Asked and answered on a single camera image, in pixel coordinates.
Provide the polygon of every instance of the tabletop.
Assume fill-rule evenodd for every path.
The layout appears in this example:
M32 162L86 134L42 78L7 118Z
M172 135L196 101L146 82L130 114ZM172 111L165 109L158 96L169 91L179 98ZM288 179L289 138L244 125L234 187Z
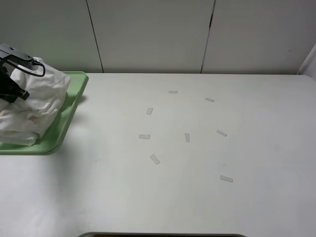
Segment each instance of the tabletop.
M0 157L0 236L316 235L310 77L88 76L58 151Z

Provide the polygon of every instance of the white cloth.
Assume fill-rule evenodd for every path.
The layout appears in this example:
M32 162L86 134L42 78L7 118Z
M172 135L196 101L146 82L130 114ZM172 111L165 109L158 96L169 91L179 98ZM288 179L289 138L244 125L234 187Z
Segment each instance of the white cloth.
M18 69L11 74L11 78L29 92L29 98L26 101L17 98L11 104L0 99L0 142L33 145L45 134L64 104L70 77L42 59L35 59L45 65L44 77L31 76ZM39 67L34 73L42 72Z

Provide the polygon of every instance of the white paper piece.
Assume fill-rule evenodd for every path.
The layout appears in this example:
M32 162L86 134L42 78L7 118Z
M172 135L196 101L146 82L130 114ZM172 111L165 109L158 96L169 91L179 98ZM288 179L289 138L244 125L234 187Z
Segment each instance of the white paper piece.
M148 109L147 109L147 115L151 115L152 112L153 112L153 108L148 108Z
M206 100L210 101L210 102L214 102L215 100L210 99L210 98L205 98Z
M140 139L150 139L150 134L139 134Z
M151 155L151 156L150 156L150 159L152 159L152 161L153 161L155 164L159 164L159 163L160 163L160 160L158 160L158 158L157 158L155 155Z
M233 182L233 179L232 179L232 178L226 177L226 176L224 176L224 175L221 175L220 179L221 179L221 180L224 180L224 181L227 181L227 182L231 182L231 183Z
M220 131L220 130L217 130L216 132L217 132L217 133L219 133L219 134L221 134L221 135L223 135L224 137L226 137L226 136L227 136L227 134L226 134L226 133L224 133L224 132L222 132L222 131Z
M190 142L190 134L189 133L185 133L186 135L186 142Z

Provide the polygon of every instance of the white wall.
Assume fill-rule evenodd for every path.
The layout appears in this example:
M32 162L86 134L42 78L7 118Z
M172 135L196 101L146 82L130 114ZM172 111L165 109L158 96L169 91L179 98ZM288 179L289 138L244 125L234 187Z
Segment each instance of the white wall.
M218 0L203 73L295 74L316 43L316 0Z
M5 22L0 24L0 43L59 70L102 72L85 0L0 2L0 22Z
M316 44L304 61L300 72L316 80Z
M88 3L104 72L200 73L214 0Z

